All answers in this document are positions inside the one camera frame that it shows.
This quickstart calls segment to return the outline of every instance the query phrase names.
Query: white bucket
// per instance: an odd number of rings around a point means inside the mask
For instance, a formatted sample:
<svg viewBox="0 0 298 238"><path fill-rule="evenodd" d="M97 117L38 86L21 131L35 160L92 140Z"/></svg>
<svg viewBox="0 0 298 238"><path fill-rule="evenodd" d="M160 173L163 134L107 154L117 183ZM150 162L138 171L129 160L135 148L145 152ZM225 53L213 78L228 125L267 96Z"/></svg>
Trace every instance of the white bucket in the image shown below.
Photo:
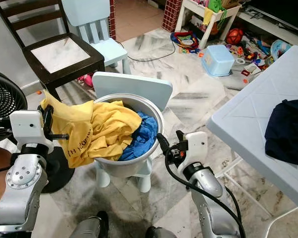
<svg viewBox="0 0 298 238"><path fill-rule="evenodd" d="M164 120L161 111L150 100L135 95L126 93L115 93L106 95L94 101L100 102L114 102L123 101L125 107L131 107L134 111L141 111L144 114L153 117L158 124L158 133L164 133ZM151 155L158 146L158 140L156 139L153 146L140 157L134 158L129 161L111 161L104 158L95 158L102 168L110 175L120 178L127 178L136 174L146 162L146 159Z"/></svg>

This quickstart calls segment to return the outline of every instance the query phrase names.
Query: white plastic table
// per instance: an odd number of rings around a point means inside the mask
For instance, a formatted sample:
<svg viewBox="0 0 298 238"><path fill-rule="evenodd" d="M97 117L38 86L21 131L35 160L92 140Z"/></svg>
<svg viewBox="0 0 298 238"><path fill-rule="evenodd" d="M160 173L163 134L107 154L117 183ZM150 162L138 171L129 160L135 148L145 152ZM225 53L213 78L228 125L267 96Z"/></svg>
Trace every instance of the white plastic table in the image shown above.
<svg viewBox="0 0 298 238"><path fill-rule="evenodd" d="M283 99L298 99L298 46L292 46L212 115L207 128L298 206L298 166L265 154L264 134L267 123L273 108ZM240 187L227 171L241 160L235 159L216 176L226 176ZM271 215L254 198L252 200ZM275 217L266 230L266 237L273 222L295 209Z"/></svg>
<svg viewBox="0 0 298 238"><path fill-rule="evenodd" d="M232 7L227 10L225 18L230 17L230 19L228 20L228 22L220 36L220 40L222 40L222 41L225 40L225 37L226 37L230 27L232 26L234 19L236 17L236 14L238 13L238 10L241 6L242 5L239 4L238 6ZM179 16L178 16L177 25L175 27L176 32L181 31L182 21L183 21L183 17L184 17L184 9L186 9L186 8L193 11L195 14L198 14L199 16L204 17L205 7L203 7L201 4L198 4L197 2L195 2L193 0L183 0L182 4L181 4ZM210 36L210 33L211 33L214 23L221 19L222 14L223 14L223 12L218 12L218 13L213 12L210 23L208 24L208 27L207 27L207 29L200 41L200 44L199 44L199 48L201 50L204 49L204 47L208 41L208 38Z"/></svg>

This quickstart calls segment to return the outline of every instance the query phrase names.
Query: red brick pillar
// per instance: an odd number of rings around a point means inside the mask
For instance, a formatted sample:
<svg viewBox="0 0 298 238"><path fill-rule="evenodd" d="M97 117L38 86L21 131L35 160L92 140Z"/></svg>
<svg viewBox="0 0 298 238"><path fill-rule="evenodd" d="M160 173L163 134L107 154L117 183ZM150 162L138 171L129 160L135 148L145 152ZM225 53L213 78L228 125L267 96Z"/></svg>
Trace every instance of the red brick pillar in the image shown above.
<svg viewBox="0 0 298 238"><path fill-rule="evenodd" d="M182 0L167 0L164 9L162 27L168 32L174 32L177 24Z"/></svg>
<svg viewBox="0 0 298 238"><path fill-rule="evenodd" d="M115 28L115 0L110 0L110 15L108 18L109 25L109 37L116 39L116 28Z"/></svg>

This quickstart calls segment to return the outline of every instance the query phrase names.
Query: television stand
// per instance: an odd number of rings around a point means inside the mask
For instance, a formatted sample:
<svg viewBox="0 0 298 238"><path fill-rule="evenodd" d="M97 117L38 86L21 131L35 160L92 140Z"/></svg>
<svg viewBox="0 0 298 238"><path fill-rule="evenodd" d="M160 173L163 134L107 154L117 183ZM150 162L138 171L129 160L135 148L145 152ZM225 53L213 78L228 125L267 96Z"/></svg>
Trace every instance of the television stand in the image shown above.
<svg viewBox="0 0 298 238"><path fill-rule="evenodd" d="M274 35L274 36L276 36L292 45L298 46L298 35L297 34L279 27L278 24L273 23L273 20L270 21L268 17L256 19L255 17L247 15L244 12L239 12L239 13L237 13L236 16L269 32L270 34L272 34L272 35Z"/></svg>

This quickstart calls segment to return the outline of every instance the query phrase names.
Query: navy blue cloth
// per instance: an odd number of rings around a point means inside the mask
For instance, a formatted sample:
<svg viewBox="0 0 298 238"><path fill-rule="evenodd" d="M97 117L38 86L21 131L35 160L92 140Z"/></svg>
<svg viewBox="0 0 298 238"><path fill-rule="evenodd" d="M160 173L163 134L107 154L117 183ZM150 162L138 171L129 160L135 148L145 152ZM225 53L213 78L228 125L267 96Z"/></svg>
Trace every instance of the navy blue cloth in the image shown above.
<svg viewBox="0 0 298 238"><path fill-rule="evenodd" d="M118 161L127 161L137 158L147 152L154 144L157 136L158 124L153 117L137 112L142 118L141 125L132 134L133 141L124 150Z"/></svg>
<svg viewBox="0 0 298 238"><path fill-rule="evenodd" d="M283 100L274 108L265 138L267 155L298 165L298 100Z"/></svg>

